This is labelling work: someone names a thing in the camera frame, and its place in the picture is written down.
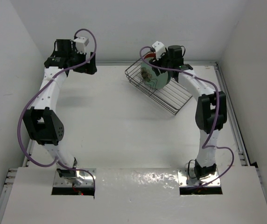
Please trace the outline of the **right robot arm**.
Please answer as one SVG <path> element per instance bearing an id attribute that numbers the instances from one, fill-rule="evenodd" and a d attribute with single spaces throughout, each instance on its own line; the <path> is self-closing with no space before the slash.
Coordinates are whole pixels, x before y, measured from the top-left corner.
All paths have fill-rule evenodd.
<path id="1" fill-rule="evenodd" d="M 181 46 L 166 48 L 163 43 L 155 42 L 152 48 L 155 53 L 155 59 L 150 62 L 153 70 L 156 73 L 166 71 L 197 101 L 195 121 L 200 130 L 200 143 L 194 173 L 197 179 L 204 178 L 216 171 L 216 144 L 220 130 L 227 122 L 226 95 L 183 62 Z"/>

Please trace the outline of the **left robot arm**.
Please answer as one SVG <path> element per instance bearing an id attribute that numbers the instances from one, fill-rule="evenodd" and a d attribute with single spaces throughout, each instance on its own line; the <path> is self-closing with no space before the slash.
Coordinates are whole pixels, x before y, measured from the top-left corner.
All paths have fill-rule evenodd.
<path id="1" fill-rule="evenodd" d="M 87 37 L 76 37 L 74 40 L 57 39 L 54 51 L 44 62 L 44 75 L 40 90 L 33 103 L 25 111 L 23 121 L 30 138 L 56 160 L 57 172 L 61 178 L 70 182 L 82 183 L 85 173 L 77 168 L 77 160 L 72 154 L 62 149 L 59 142 L 64 136 L 64 126 L 56 115 L 56 104 L 60 89 L 68 77 L 66 68 L 93 75 L 96 71 L 95 55 L 86 62 L 85 48 L 89 43 Z"/>

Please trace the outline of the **red blue floral plate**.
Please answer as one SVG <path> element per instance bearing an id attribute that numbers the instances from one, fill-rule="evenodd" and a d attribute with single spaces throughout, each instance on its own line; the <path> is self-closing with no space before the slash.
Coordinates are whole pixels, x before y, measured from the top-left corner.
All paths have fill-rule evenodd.
<path id="1" fill-rule="evenodd" d="M 156 58 L 156 54 L 155 53 L 148 53 L 144 56 L 144 59 L 153 59 L 153 58 Z"/>

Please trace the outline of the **green floral plate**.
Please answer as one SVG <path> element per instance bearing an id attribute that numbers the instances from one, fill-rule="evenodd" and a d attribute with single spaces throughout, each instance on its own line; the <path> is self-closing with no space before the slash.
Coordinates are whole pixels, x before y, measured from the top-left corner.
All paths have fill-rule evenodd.
<path id="1" fill-rule="evenodd" d="M 170 82 L 170 77 L 166 71 L 157 75 L 152 67 L 144 62 L 141 63 L 140 73 L 144 84 L 153 89 L 162 89 Z"/>

